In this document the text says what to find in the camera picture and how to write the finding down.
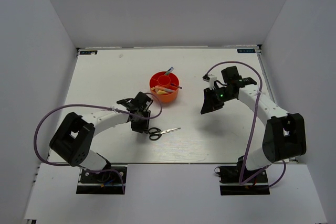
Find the blue gel pen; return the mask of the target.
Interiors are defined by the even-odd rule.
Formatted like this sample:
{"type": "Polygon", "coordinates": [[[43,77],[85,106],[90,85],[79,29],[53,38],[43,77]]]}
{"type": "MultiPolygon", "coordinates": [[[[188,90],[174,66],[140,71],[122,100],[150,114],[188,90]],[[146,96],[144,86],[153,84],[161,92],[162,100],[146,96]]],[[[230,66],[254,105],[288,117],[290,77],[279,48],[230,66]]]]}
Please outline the blue gel pen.
{"type": "Polygon", "coordinates": [[[165,72],[165,76],[168,76],[171,72],[173,72],[174,67],[170,67],[166,72],[165,72]]]}

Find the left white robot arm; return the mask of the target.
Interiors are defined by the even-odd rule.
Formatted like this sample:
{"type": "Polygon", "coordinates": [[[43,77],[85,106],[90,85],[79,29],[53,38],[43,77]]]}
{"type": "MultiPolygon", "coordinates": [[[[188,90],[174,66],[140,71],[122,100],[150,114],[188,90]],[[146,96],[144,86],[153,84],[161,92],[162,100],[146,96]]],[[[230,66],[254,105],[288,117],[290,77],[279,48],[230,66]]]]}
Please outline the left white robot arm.
{"type": "Polygon", "coordinates": [[[93,176],[101,182],[110,178],[111,164],[100,154],[91,150],[93,138],[112,127],[131,124],[131,130],[147,133],[149,130],[149,107],[153,103],[147,94],[139,92],[133,99],[122,99],[114,106],[96,113],[78,115],[68,113],[49,147],[68,165],[93,171],[93,176]]]}

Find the black handled scissors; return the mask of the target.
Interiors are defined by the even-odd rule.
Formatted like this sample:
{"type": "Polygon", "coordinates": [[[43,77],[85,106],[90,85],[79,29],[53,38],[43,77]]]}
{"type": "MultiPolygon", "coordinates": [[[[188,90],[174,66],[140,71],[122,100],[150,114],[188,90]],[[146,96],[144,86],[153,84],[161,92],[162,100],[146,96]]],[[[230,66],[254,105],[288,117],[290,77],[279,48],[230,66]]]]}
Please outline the black handled scissors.
{"type": "Polygon", "coordinates": [[[181,129],[180,127],[177,127],[177,128],[167,129],[167,130],[161,130],[157,127],[152,127],[152,128],[149,128],[148,130],[149,139],[152,141],[156,141],[160,139],[163,134],[178,131],[180,129],[181,129]]]}

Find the orange capped glue stick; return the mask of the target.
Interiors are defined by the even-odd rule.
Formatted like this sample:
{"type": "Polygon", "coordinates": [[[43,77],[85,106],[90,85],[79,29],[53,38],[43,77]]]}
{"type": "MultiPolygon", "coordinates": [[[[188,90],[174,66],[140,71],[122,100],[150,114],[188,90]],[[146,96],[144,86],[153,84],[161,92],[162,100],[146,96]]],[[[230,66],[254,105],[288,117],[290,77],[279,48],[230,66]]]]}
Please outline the orange capped glue stick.
{"type": "Polygon", "coordinates": [[[169,88],[165,88],[162,86],[155,86],[155,91],[157,92],[158,90],[163,90],[163,91],[167,91],[169,93],[173,93],[175,90],[169,89],[169,88]]]}

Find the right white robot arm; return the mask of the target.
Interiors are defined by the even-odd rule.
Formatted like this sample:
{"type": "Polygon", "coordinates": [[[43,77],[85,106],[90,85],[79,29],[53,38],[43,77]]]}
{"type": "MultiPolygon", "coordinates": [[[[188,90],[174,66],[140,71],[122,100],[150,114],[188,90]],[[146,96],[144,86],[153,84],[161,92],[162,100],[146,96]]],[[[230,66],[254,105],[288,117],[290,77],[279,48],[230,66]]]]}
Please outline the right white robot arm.
{"type": "Polygon", "coordinates": [[[223,86],[218,86],[217,77],[206,73],[203,80],[208,83],[204,89],[201,114],[221,109],[225,102],[238,100],[253,112],[253,122],[260,120],[265,127],[261,146],[246,151],[237,168],[238,177],[247,182],[256,171],[284,159],[302,156],[307,152],[305,121],[299,113],[289,113],[276,105],[262,92],[262,82],[251,77],[243,78],[237,67],[221,71],[223,86]]]}

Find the yellow orange highlighter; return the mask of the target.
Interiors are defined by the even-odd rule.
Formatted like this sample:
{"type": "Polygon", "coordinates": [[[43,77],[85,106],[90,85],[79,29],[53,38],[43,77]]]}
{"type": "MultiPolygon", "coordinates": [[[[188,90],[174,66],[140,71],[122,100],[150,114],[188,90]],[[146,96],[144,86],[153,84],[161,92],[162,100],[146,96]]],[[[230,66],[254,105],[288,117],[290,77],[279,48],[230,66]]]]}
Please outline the yellow orange highlighter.
{"type": "Polygon", "coordinates": [[[169,92],[167,92],[167,91],[163,91],[163,90],[158,90],[156,93],[157,93],[158,95],[166,95],[166,94],[170,94],[169,92]]]}

